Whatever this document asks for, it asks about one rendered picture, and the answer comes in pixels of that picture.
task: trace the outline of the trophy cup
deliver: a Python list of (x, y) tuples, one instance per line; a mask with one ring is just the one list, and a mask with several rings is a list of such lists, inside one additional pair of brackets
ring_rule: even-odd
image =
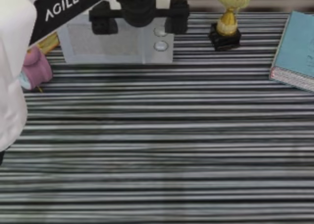
[(240, 46), (241, 33), (238, 29), (236, 13), (248, 6), (250, 0), (219, 0), (226, 12), (217, 23), (211, 25), (209, 38), (216, 51), (235, 49)]

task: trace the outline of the pink alarm clock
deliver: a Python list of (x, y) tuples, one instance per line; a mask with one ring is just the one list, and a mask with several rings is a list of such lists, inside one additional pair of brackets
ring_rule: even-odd
[(52, 78), (52, 69), (45, 55), (38, 47), (31, 48), (26, 54), (19, 76), (21, 86), (27, 90), (32, 90), (41, 83), (49, 82)]

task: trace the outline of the book cover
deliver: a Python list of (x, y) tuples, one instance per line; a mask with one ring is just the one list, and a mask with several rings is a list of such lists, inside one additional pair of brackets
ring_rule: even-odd
[(270, 78), (314, 91), (314, 16), (291, 13), (272, 64)]

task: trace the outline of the pink object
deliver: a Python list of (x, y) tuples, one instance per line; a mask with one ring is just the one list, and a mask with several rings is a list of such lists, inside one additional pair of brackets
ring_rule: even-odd
[(22, 72), (28, 78), (31, 89), (38, 87), (41, 83), (49, 82), (53, 78), (50, 64), (38, 47), (33, 47), (26, 54)]

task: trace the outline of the black trophy base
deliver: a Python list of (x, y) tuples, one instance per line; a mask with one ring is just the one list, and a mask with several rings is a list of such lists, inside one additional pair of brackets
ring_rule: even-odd
[(240, 47), (241, 33), (239, 29), (233, 36), (224, 36), (217, 32), (217, 23), (211, 25), (209, 38), (216, 51), (227, 51)]
[(1, 151), (0, 152), (0, 166), (2, 165), (3, 157), (4, 157), (4, 151)]

